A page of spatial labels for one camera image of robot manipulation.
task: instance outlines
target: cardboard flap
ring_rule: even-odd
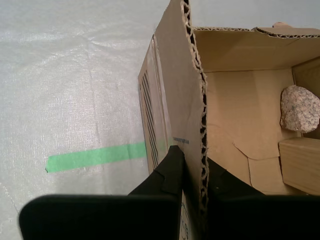
[[[263,32],[273,37],[283,38],[320,38],[320,29],[296,27],[256,27],[254,31]]]
[[[171,0],[155,31],[173,144],[183,151],[200,215],[207,211],[206,83],[190,25],[189,1]]]
[[[282,31],[283,28],[271,29]],[[216,29],[196,30],[195,35],[206,73],[285,69],[320,55],[319,39],[305,35],[283,38],[262,30]]]

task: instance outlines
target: white plastic sheet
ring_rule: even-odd
[[[1,1],[0,240],[21,239],[18,212],[35,197],[127,194],[148,176],[144,158],[58,173],[45,165],[51,155],[144,140],[137,76],[168,2]],[[194,26],[320,28],[316,0],[191,7]]]

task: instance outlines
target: green painter's tape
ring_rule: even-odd
[[[146,144],[140,142],[50,156],[45,169],[48,173],[54,173],[146,156]]]

